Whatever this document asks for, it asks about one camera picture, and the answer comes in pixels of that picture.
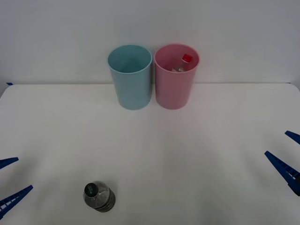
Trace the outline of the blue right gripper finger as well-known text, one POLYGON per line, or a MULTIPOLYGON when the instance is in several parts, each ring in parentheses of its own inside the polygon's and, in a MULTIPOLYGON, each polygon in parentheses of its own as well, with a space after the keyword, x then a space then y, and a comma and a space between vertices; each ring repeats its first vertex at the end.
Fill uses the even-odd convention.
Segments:
POLYGON ((290 167, 288 164, 266 151, 265 156, 275 167, 278 173, 287 182, 289 188, 297 195, 300 195, 300 172, 290 167))
POLYGON ((286 131, 285 135, 293 139, 296 143, 300 144, 300 135, 291 131, 286 131))

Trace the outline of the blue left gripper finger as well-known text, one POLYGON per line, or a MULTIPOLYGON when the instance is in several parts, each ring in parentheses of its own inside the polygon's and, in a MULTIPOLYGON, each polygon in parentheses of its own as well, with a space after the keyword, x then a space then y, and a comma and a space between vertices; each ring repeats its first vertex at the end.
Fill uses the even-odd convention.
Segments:
POLYGON ((6 158, 6 159, 1 159, 0 160, 0 169, 18 161, 19 158, 18 157, 12 157, 12 158, 6 158))
POLYGON ((0 201, 0 211, 9 212, 13 207, 15 207, 31 190, 32 185, 22 189, 21 191, 6 197, 0 201))

